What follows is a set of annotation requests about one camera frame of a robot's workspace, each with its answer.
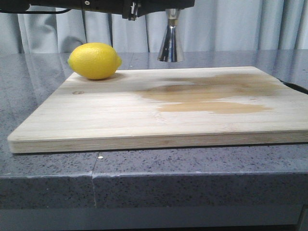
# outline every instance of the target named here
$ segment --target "metal nozzle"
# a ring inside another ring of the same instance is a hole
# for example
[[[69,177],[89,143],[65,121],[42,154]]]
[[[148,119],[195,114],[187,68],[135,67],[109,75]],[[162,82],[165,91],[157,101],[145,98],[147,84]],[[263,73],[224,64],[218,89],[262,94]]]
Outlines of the metal nozzle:
[[[177,35],[177,25],[180,9],[167,9],[168,25],[158,60],[163,62],[180,62],[184,60],[180,38]]]

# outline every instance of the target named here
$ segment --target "gray speckled countertop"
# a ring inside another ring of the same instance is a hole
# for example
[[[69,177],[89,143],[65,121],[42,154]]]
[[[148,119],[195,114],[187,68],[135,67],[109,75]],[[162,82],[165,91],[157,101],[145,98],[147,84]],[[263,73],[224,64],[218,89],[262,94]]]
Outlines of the gray speckled countertop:
[[[12,154],[8,134],[69,77],[68,56],[0,56],[0,209],[308,204],[307,143]],[[308,50],[120,56],[121,69],[255,66],[308,88]]]

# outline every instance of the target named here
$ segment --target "black cable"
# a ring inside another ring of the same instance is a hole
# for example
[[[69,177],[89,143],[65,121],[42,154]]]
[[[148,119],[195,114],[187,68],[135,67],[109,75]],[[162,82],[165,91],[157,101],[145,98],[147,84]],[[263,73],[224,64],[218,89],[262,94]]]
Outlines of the black cable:
[[[63,11],[6,11],[6,10],[0,10],[0,13],[23,13],[23,14],[60,14],[60,13],[66,13],[69,12],[71,9],[66,9]]]

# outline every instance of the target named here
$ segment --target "water stain on wood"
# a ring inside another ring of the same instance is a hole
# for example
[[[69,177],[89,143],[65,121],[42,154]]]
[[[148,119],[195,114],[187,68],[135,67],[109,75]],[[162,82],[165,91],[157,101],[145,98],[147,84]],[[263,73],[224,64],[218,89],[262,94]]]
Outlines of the water stain on wood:
[[[142,97],[164,102],[161,112],[209,111],[217,114],[255,113],[271,110],[265,105],[239,103],[236,99],[274,96],[283,89],[268,75],[232,74],[214,77],[165,79],[170,84],[138,91]]]

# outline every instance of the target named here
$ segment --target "cutting board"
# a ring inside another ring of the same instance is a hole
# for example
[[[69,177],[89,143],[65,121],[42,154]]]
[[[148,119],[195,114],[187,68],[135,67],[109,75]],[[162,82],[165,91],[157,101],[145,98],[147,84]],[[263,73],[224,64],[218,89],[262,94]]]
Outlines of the cutting board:
[[[308,141],[308,95],[255,67],[73,73],[8,137],[13,153]]]

